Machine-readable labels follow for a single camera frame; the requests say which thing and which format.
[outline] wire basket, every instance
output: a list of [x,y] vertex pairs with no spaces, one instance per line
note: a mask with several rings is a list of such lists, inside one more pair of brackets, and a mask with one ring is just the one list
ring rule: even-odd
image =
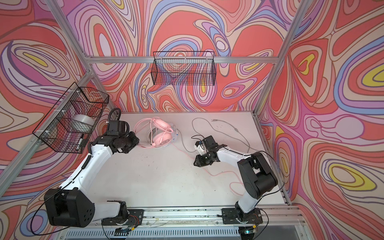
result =
[[[77,86],[75,90],[71,90],[71,87],[67,89],[72,92],[70,99],[48,127],[36,130],[53,108],[33,130],[33,134],[55,152],[82,153],[109,102],[107,93],[90,87]],[[90,121],[93,124],[79,120],[78,117],[82,115],[92,119]]]
[[213,51],[155,51],[153,56],[154,85],[215,85]]

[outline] psychedelic wall pattern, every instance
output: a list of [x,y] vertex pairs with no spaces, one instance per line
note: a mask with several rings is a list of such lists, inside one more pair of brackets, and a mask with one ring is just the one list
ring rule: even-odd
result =
[[[0,1],[0,20],[1,174],[84,68],[43,0]],[[85,154],[55,153],[42,145],[0,198],[0,239],[30,237],[27,223],[45,191],[59,186]],[[36,220],[35,231],[52,231],[45,210]]]
[[315,239],[384,238],[384,2],[315,0],[258,118]]
[[[295,1],[71,1],[62,4],[90,56],[153,56],[212,50],[216,56],[276,56]],[[153,86],[151,64],[94,64],[124,111],[253,110],[271,64],[218,64],[216,86]]]
[[251,111],[272,64],[229,64],[215,86],[153,85],[151,64],[94,64],[93,68],[122,111]]
[[90,56],[152,56],[180,46],[214,50],[217,56],[265,50],[276,56],[296,5],[293,0],[61,1]]

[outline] cable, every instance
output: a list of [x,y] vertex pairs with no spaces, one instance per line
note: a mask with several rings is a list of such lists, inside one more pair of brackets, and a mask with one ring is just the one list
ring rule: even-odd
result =
[[254,239],[256,239],[258,236],[260,236],[260,234],[263,233],[264,229],[266,229],[266,227],[268,226],[268,223],[269,223],[269,217],[268,217],[268,214],[267,214],[263,209],[260,209],[260,211],[263,211],[263,212],[265,213],[266,218],[268,219],[268,221],[266,222],[266,225],[265,225],[265,227],[261,230],[261,232],[260,232],[257,236],[255,236],[252,240],[254,240]]
[[107,236],[107,233],[105,233],[103,225],[101,225],[101,228],[103,229],[104,235],[108,238],[108,240],[111,240],[111,239]]
[[[194,160],[194,159],[193,159],[191,156],[189,156],[186,152],[181,151],[181,150],[180,150],[178,147],[176,147],[176,146],[175,146],[175,148],[177,148],[177,150],[179,150],[180,152],[184,153],[184,154],[187,155],[189,158],[191,158],[192,160]],[[216,177],[217,175],[220,175],[220,174],[222,174],[222,173],[227,173],[227,172],[232,172],[232,173],[234,173],[239,181],[238,181],[238,182],[231,182],[231,183],[229,184],[229,189],[230,189],[234,194],[236,194],[236,195],[239,195],[239,196],[242,196],[242,195],[243,195],[243,194],[239,194],[239,193],[237,193],[237,192],[234,191],[234,190],[232,189],[232,187],[231,187],[231,185],[234,184],[234,183],[238,183],[238,184],[241,184],[241,185],[244,186],[244,184],[241,182],[239,176],[238,176],[234,171],[225,171],[225,172],[220,172],[220,173],[218,173],[218,174],[216,174],[216,175],[213,175],[213,174],[211,174],[210,172],[208,172],[205,168],[202,167],[202,169],[204,169],[204,171],[206,171],[206,172],[207,172],[209,175],[211,175],[212,177]]]
[[250,144],[249,144],[249,142],[248,142],[248,140],[244,137],[244,135],[243,134],[241,134],[240,132],[239,132],[239,130],[237,130],[237,128],[235,128],[235,126],[234,125],[232,125],[232,124],[230,124],[229,122],[226,122],[226,121],[224,121],[224,120],[220,120],[220,119],[212,119],[212,122],[225,122],[226,124],[229,124],[231,127],[233,127],[233,129],[236,131],[236,132],[238,132],[244,139],[245,139],[245,141],[248,143],[248,150],[247,150],[247,152],[249,152],[249,149],[251,148],[250,147]]
[[62,228],[60,230],[57,230],[57,231],[54,231],[54,232],[50,232],[50,233],[43,233],[43,234],[38,234],[38,233],[35,233],[32,229],[32,223],[33,223],[33,220],[37,214],[37,212],[40,210],[40,208],[45,204],[46,201],[48,201],[50,198],[52,198],[53,196],[55,196],[56,194],[58,194],[59,192],[61,192],[64,188],[66,188],[67,186],[69,186],[73,180],[81,173],[82,169],[76,174],[76,176],[72,179],[72,181],[70,181],[65,187],[59,189],[55,194],[53,194],[52,196],[50,196],[49,198],[47,198],[47,200],[44,200],[44,202],[40,205],[40,207],[35,211],[34,215],[32,216],[32,219],[31,219],[31,224],[30,224],[30,229],[31,229],[31,233],[35,236],[46,236],[46,235],[50,235],[50,234],[53,234],[53,233],[56,233],[56,232],[60,232],[64,229],[67,229],[69,227],[65,227],[65,228]]
[[226,133],[223,133],[223,132],[221,132],[221,131],[219,131],[219,130],[214,129],[214,127],[211,125],[211,123],[210,123],[208,120],[206,120],[205,118],[194,118],[194,119],[192,120],[192,128],[193,128],[193,130],[194,130],[196,133],[200,134],[198,131],[196,131],[196,129],[195,129],[194,125],[193,125],[193,121],[195,121],[196,119],[203,119],[203,120],[205,120],[205,121],[211,126],[211,128],[212,128],[214,131],[216,131],[216,132],[220,132],[220,133],[222,133],[222,134],[224,134],[224,135],[226,135],[226,136],[228,136],[228,137],[230,137],[230,138],[239,140],[240,142],[242,142],[243,144],[245,144],[245,145],[246,145],[247,147],[249,147],[250,149],[253,149],[253,150],[255,150],[255,151],[258,151],[257,149],[254,149],[254,148],[250,147],[249,145],[247,145],[247,144],[246,144],[245,142],[243,142],[242,140],[240,140],[240,139],[238,139],[238,138],[235,138],[235,137],[232,137],[232,136],[230,136],[230,135],[228,135],[228,134],[226,134]]
[[108,114],[108,125],[107,125],[107,129],[109,129],[109,121],[111,120],[111,116],[112,116],[112,114],[113,114],[113,112],[114,111],[118,111],[118,117],[117,117],[117,119],[116,120],[120,120],[120,116],[121,116],[121,110],[120,110],[120,108],[114,108],[114,109],[112,109],[110,112],[109,112],[109,114]]
[[87,159],[85,160],[85,162],[83,163],[83,165],[81,166],[81,169],[83,170],[83,169],[85,169],[85,167],[88,165],[88,163],[89,163],[89,161],[91,160],[91,158],[92,158],[92,142],[89,142],[88,143],[88,157],[87,157]]
[[191,138],[196,137],[196,136],[202,136],[203,139],[205,138],[205,137],[204,137],[203,135],[201,135],[201,134],[193,135]]
[[185,149],[187,152],[191,152],[191,151],[188,151],[188,149],[187,149],[187,148],[185,147],[185,145],[184,145],[183,135],[182,135],[181,131],[180,131],[179,129],[177,129],[177,128],[176,128],[176,130],[177,130],[178,132],[180,132],[181,143],[183,144],[184,149]]
[[239,153],[239,152],[236,152],[236,151],[233,151],[231,149],[228,149],[226,147],[224,147],[225,149],[227,149],[228,151],[231,151],[231,152],[234,152],[234,153],[237,153],[237,154],[240,154],[240,155],[243,155],[243,156],[251,156],[251,154],[244,154],[244,153]]

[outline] white table surface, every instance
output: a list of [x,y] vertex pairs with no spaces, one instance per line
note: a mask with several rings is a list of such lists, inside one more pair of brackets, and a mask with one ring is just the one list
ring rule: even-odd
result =
[[[205,118],[215,129],[245,142],[245,139],[230,125],[218,121],[211,122],[212,119],[224,120],[235,126],[247,138],[252,148],[264,150],[252,115],[248,112],[129,113],[122,114],[120,120],[127,121],[132,130],[139,120],[154,116],[174,123],[181,131],[184,144],[189,151],[194,150],[193,145],[196,142],[190,138],[197,134],[191,123],[194,118]],[[194,126],[205,137],[212,135],[218,144],[226,144],[235,151],[248,150],[242,142],[215,132],[205,120],[196,119]],[[241,197],[232,193],[229,188],[231,182],[238,181],[236,176],[233,173],[210,176],[203,169],[193,166],[196,155],[197,151],[194,153],[185,151],[180,134],[174,145],[158,149],[135,147],[128,154],[115,153],[97,174],[89,190],[89,198],[93,202],[122,200],[128,207],[234,205]],[[215,162],[205,169],[211,174],[234,171],[241,179],[239,170],[224,162]],[[241,194],[245,191],[240,184],[232,184],[232,188]],[[263,204],[284,204],[284,200],[278,192],[263,198],[259,205]]]

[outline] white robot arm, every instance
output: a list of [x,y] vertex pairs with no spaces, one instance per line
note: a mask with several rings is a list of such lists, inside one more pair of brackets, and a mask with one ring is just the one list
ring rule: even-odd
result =
[[[92,203],[87,195],[95,176],[112,154],[128,153],[138,143],[139,139],[134,132],[129,132],[126,122],[109,121],[106,133],[88,145],[89,154],[60,185],[60,189],[46,192],[44,200],[50,224],[85,227],[91,221],[105,218],[112,218],[116,223],[126,222],[129,214],[125,202]],[[226,145],[218,145],[212,136],[204,138],[202,143],[196,142],[195,147],[200,153],[196,156],[195,166],[203,167],[221,161],[239,168],[246,192],[235,204],[235,218],[240,223],[247,222],[249,217],[255,215],[255,205],[262,195],[278,183],[268,162],[259,152],[243,155],[226,149]],[[260,171],[256,174],[253,168]]]
[[196,142],[195,149],[200,155],[196,156],[194,165],[203,167],[214,162],[227,162],[239,168],[246,192],[235,204],[235,209],[236,219],[243,223],[250,219],[256,204],[278,184],[278,180],[260,152],[240,154],[226,147],[224,144],[218,145],[212,136]]
[[89,188],[104,163],[112,154],[128,153],[139,143],[134,132],[124,121],[109,121],[108,129],[88,145],[89,154],[61,185],[60,190],[49,189],[44,195],[48,219],[53,226],[85,227],[91,221],[114,218],[125,222],[128,212],[125,202],[92,203]]

